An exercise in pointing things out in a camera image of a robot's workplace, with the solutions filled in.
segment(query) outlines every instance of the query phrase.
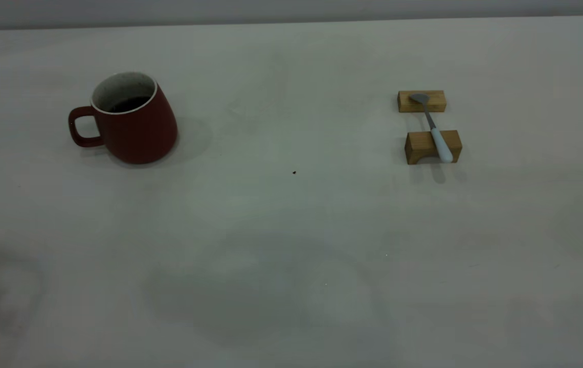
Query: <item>mug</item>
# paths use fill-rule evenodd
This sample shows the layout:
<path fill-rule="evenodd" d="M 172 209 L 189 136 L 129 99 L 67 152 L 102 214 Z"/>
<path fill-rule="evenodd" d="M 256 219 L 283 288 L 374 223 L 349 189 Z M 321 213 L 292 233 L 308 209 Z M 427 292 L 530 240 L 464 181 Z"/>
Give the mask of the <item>mug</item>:
<path fill-rule="evenodd" d="M 82 137 L 76 119 L 93 116 L 100 135 Z M 137 72 L 114 74 L 100 82 L 91 106 L 69 114 L 71 138 L 80 147 L 105 145 L 121 161 L 146 164 L 163 158 L 175 144 L 177 124 L 173 111 L 152 77 Z"/>

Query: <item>white table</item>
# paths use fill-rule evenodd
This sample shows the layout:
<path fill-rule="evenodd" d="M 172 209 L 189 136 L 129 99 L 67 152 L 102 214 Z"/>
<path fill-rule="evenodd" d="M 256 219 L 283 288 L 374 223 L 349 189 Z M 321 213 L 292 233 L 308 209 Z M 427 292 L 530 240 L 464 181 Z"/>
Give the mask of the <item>white table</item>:
<path fill-rule="evenodd" d="M 125 70 L 154 165 L 69 136 Z M 583 367 L 583 17 L 0 31 L 0 366 Z"/>

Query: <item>metal spoon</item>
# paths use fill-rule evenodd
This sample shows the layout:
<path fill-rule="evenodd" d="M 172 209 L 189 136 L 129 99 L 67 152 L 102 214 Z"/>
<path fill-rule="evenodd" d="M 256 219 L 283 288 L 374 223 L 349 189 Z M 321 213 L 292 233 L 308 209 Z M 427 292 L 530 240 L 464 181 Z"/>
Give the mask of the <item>metal spoon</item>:
<path fill-rule="evenodd" d="M 430 112 L 428 112 L 428 101 L 430 100 L 430 96 L 423 93 L 415 93 L 411 95 L 410 98 L 423 105 L 425 117 L 428 119 L 428 124 L 430 125 L 430 133 L 432 133 L 432 139 L 435 141 L 437 152 L 439 153 L 439 158 L 441 158 L 442 163 L 452 163 L 453 154 L 451 153 L 448 145 L 446 145 L 446 142 L 444 142 L 444 137 L 441 136 L 441 132 L 439 132 L 439 129 L 437 129 L 437 126 L 435 126 L 435 122 L 432 121 Z"/>

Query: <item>gray wall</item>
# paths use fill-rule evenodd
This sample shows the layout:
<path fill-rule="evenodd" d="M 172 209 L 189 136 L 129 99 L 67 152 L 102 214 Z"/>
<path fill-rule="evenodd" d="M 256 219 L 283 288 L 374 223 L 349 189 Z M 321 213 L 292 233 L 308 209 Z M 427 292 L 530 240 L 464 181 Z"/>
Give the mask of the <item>gray wall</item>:
<path fill-rule="evenodd" d="M 0 0 L 0 28 L 583 14 L 583 0 Z"/>

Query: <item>coffee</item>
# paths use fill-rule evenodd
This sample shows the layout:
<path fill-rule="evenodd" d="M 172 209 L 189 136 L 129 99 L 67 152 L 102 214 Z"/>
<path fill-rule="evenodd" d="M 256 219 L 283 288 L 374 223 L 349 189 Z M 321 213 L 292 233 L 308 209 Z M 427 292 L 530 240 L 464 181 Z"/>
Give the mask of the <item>coffee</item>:
<path fill-rule="evenodd" d="M 128 98 L 128 100 L 123 100 L 116 105 L 112 106 L 107 112 L 126 112 L 130 110 L 134 110 L 144 103 L 148 102 L 151 97 L 132 97 Z"/>

